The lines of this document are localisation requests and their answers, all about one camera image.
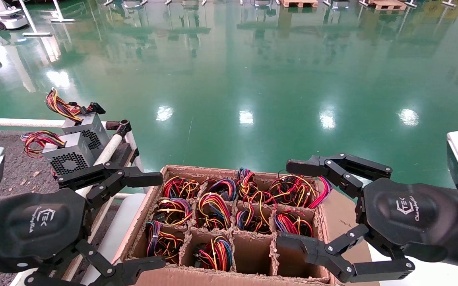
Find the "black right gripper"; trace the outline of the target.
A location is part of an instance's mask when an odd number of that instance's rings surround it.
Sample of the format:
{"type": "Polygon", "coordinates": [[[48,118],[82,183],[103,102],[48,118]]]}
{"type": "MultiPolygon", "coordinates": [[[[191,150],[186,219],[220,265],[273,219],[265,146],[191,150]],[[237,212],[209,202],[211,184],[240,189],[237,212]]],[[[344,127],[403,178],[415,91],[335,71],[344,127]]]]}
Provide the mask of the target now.
{"type": "Polygon", "coordinates": [[[350,198],[359,224],[330,243],[279,232],[277,243],[303,253],[310,265],[326,268],[340,282],[402,280],[415,270],[405,256],[458,266],[458,192],[390,179],[392,168],[349,154],[288,160],[286,171],[323,177],[350,198]],[[372,181],[363,187],[358,177],[372,181]],[[342,257],[363,240],[391,260],[352,264],[342,257]]]}

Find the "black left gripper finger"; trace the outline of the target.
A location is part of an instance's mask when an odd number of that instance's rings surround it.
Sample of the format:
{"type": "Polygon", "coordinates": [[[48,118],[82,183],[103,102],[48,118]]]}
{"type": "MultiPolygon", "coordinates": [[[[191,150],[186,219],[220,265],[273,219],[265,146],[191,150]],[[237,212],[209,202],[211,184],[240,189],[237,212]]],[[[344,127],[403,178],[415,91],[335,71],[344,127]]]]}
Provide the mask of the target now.
{"type": "Polygon", "coordinates": [[[91,209],[98,209],[125,187],[160,186],[163,175],[160,172],[143,173],[136,166],[121,167],[106,162],[60,176],[57,182],[61,189],[73,191],[91,186],[84,198],[91,209]]]}

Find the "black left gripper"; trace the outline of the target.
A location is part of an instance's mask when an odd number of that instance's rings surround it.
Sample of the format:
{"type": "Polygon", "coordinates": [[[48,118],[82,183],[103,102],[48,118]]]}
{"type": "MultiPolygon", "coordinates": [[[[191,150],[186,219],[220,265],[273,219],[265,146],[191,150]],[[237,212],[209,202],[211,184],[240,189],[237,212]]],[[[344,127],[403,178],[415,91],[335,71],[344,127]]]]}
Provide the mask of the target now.
{"type": "MultiPolygon", "coordinates": [[[[0,197],[0,273],[38,268],[86,234],[87,201],[69,189],[55,193],[23,193],[0,197]]],[[[99,271],[89,286],[132,286],[143,272],[164,268],[164,257],[131,259],[112,265],[87,242],[80,240],[70,252],[82,255],[99,271]]],[[[26,286],[81,286],[49,277],[40,267],[26,286]]]]}

